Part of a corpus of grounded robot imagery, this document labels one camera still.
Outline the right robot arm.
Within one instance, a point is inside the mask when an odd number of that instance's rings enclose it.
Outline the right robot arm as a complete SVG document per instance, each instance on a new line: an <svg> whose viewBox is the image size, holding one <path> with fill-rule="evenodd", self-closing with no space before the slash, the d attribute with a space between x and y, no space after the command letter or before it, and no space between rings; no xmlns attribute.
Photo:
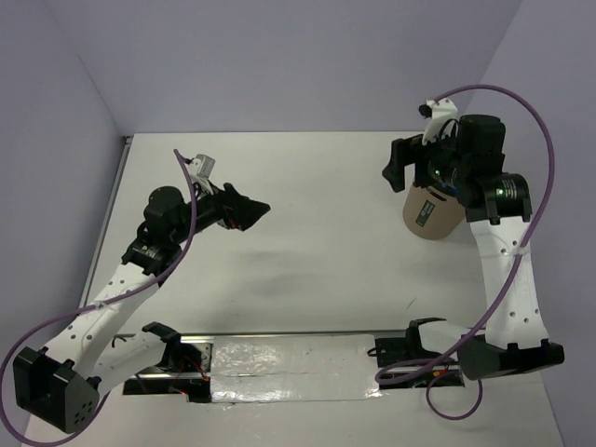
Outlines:
<svg viewBox="0 0 596 447"><path fill-rule="evenodd" d="M439 191L465 212L481 258L487 310L472 328L443 318L419 318L405 333L407 358L381 367L376 380L409 380L390 370L416 365L426 373L458 364L469 380L532 373L564 361L562 345L550 341L541 318L530 238L543 212L534 209L530 188L503 170L504 123L490 115L434 118L424 133L391 143L382 171L392 190L405 188L414 167L413 191Z"/></svg>

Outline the tan cylindrical bin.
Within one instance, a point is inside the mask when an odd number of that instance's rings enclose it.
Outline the tan cylindrical bin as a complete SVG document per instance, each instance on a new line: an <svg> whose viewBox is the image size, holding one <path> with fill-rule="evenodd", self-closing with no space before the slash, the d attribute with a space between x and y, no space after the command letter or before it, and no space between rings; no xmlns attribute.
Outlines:
<svg viewBox="0 0 596 447"><path fill-rule="evenodd" d="M402 219L414 235L426 240L440 240L448 237L465 220L465 210L449 188L412 184Z"/></svg>

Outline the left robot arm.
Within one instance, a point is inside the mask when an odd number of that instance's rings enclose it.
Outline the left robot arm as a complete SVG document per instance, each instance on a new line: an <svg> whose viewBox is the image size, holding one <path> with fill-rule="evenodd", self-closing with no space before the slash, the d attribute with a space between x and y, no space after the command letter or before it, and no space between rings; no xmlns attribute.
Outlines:
<svg viewBox="0 0 596 447"><path fill-rule="evenodd" d="M24 347L13 360L16 401L23 409L66 434L91 420L100 400L145 368L179 370L183 356L200 355L180 334L158 322L145 324L127 341L115 336L132 314L165 283L164 272L183 257L187 241L218 224L245 231L270 211L241 195L231 183L193 201L173 186L148 198L137 236L114 275L93 301L39 349Z"/></svg>

